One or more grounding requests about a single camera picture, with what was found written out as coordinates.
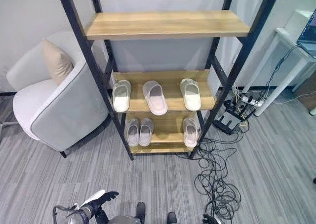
black shoe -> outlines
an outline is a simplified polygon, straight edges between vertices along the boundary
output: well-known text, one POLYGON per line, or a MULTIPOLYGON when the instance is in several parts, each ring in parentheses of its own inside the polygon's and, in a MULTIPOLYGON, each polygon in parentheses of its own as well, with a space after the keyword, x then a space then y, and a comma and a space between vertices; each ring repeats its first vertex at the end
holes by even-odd
POLYGON ((136 217, 140 219, 140 223, 145 223, 146 206, 143 202, 139 202, 136 207, 136 217))
POLYGON ((171 212, 167 216, 167 224, 177 223, 177 216, 171 212))

laptop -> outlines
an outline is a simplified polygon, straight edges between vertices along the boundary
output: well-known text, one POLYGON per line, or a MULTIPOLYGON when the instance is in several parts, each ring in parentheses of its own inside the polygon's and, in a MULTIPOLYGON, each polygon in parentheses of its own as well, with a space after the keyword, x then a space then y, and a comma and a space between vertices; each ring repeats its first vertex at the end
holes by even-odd
POLYGON ((297 44, 316 59, 316 9, 297 39, 297 44))

pillow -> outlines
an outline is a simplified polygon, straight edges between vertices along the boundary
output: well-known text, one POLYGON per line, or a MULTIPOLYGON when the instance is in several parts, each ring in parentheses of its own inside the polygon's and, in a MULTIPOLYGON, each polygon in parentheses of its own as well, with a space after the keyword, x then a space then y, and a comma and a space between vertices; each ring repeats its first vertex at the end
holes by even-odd
POLYGON ((44 57, 51 78, 59 85, 73 70, 69 55, 57 45, 43 39, 44 57))

slipper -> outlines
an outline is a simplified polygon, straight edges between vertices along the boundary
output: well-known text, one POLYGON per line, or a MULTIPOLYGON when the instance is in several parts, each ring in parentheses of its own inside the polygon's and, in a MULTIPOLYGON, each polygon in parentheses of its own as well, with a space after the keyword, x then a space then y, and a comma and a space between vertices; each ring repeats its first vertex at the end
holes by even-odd
POLYGON ((184 105, 190 111, 198 111, 201 108, 198 83, 190 78, 185 78, 180 83, 184 105))
POLYGON ((163 115, 167 113, 167 102, 162 93, 162 87, 158 82, 146 82, 143 86, 143 93, 147 105, 153 114, 163 115))
POLYGON ((128 145, 130 147, 137 146, 139 141, 139 120, 134 118, 126 123, 125 133, 128 145))
POLYGON ((194 119, 187 117, 183 120, 183 135, 185 146, 194 148, 197 145, 198 129, 194 119))
POLYGON ((113 88, 113 107, 116 112, 125 112, 129 108, 131 84, 127 80, 121 80, 113 88))
POLYGON ((152 139, 152 134, 154 130, 154 123, 149 118, 144 118, 141 121, 140 135, 139 135, 139 145, 146 147, 150 144, 152 139))

shelf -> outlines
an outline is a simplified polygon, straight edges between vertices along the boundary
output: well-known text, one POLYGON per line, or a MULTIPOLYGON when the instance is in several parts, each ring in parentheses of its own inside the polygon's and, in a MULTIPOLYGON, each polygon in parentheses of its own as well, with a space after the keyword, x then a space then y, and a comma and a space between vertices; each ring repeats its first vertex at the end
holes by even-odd
POLYGON ((130 147, 132 153, 163 153, 163 152, 189 152, 193 148, 188 148, 183 142, 183 119, 186 117, 194 118, 196 112, 174 112, 166 113, 161 116, 146 113, 127 113, 126 121, 137 118, 150 118, 154 122, 154 132, 151 143, 147 147, 140 145, 130 147))
POLYGON ((188 148, 184 144, 150 144, 147 147, 140 145, 129 147, 133 154, 141 153, 169 153, 169 152, 191 152, 193 148, 188 148))
POLYGON ((186 117, 194 118, 196 112, 174 112, 166 113, 161 116, 146 113, 127 113, 126 122, 132 118, 141 121, 143 118, 150 118, 154 122, 154 131, 151 144, 183 143, 183 119, 186 117))
POLYGON ((143 94, 143 84, 155 80, 162 86, 169 112, 188 111, 185 108, 180 91, 180 82, 191 78, 198 82, 201 96, 201 110, 210 110, 215 105, 212 92, 207 84, 209 70, 202 71, 164 71, 164 72, 129 72, 114 73, 116 81, 126 79, 132 84, 129 109, 127 112, 150 112, 143 94))
POLYGON ((96 13, 88 40, 246 37, 250 28, 230 10, 96 13))

